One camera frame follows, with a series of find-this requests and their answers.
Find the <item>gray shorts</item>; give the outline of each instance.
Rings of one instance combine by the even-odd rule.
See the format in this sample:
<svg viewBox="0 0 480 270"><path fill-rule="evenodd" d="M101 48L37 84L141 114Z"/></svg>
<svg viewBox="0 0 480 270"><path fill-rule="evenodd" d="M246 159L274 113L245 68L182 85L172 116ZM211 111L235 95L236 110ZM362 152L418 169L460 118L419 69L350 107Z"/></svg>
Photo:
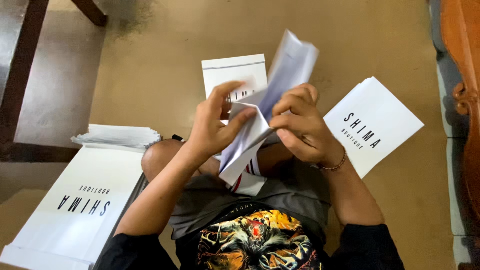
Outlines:
<svg viewBox="0 0 480 270"><path fill-rule="evenodd" d="M313 228L312 231L325 228L330 194L328 182L322 173L297 158L278 164L276 170L282 177L268 178L251 201L269 205L301 222L316 224L317 229ZM173 227L172 239L176 240L208 225L221 211L243 201L212 175L192 177L168 221Z"/></svg>

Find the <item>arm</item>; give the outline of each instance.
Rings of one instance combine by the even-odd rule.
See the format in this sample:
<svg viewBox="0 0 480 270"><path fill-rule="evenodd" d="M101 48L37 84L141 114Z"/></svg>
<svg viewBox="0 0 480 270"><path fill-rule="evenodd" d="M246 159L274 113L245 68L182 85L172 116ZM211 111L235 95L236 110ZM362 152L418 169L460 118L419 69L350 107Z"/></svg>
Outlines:
<svg viewBox="0 0 480 270"><path fill-rule="evenodd" d="M315 106L317 95L317 90L309 84L286 92L273 107L270 126L279 128L278 136L297 158L332 168L341 162L344 151ZM288 110L292 113L281 114ZM338 170L323 170L323 173L329 182L332 206L342 225L384 222L375 199L348 158Z"/></svg>
<svg viewBox="0 0 480 270"><path fill-rule="evenodd" d="M227 126L220 122L222 108L228 109L225 106L227 95L241 85L240 81L219 85L198 105L189 140L128 208L115 235L160 234L163 231L184 185L195 170L227 147L243 124L255 115L256 110L245 109Z"/></svg>

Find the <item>graphic t-shirt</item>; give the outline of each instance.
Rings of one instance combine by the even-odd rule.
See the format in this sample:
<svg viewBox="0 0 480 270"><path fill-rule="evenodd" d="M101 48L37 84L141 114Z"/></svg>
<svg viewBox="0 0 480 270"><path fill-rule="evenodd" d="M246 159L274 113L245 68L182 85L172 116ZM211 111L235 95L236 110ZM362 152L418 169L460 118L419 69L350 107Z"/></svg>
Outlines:
<svg viewBox="0 0 480 270"><path fill-rule="evenodd" d="M348 224L340 248L329 257L322 235L262 204L231 206L211 223L176 241L180 269L403 269L383 224ZM176 269L154 234L116 235L97 264L98 269Z"/></svg>

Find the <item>dark wooden furniture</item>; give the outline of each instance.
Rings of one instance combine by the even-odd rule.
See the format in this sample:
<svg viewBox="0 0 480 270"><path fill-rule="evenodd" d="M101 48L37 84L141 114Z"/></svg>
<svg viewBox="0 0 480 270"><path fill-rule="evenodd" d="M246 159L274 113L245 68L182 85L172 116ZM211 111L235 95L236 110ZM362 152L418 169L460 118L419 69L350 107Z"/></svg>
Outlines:
<svg viewBox="0 0 480 270"><path fill-rule="evenodd" d="M469 116L462 167L462 218L472 222L469 233L480 243L480 0L442 0L441 29L445 47L463 80L453 91L456 110ZM472 263L461 264L459 269L480 267L474 261L480 248L474 246L470 250Z"/></svg>
<svg viewBox="0 0 480 270"><path fill-rule="evenodd" d="M2 38L8 39L7 51L1 52L9 63L0 63L0 161L69 162L78 149L15 143L15 131L24 99L30 68L35 55L48 0L3 1L0 17L6 22ZM105 26L107 16L92 0L72 2L97 26Z"/></svg>

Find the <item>bracelet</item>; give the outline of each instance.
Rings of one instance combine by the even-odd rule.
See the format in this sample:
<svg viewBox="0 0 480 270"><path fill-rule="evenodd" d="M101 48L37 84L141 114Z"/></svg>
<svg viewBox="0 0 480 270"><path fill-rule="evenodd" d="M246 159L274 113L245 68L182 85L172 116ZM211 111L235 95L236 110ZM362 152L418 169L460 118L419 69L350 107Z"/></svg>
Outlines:
<svg viewBox="0 0 480 270"><path fill-rule="evenodd" d="M343 147L343 158L342 158L342 161L340 161L340 163L338 165L336 165L333 168L327 168L324 165L322 165L320 163L317 163L317 166L318 166L319 169L324 169L324 170L327 170L327 171L334 172L334 171L340 169L340 167L342 167L343 163L345 163L345 157L347 157L347 151L345 150L345 147Z"/></svg>

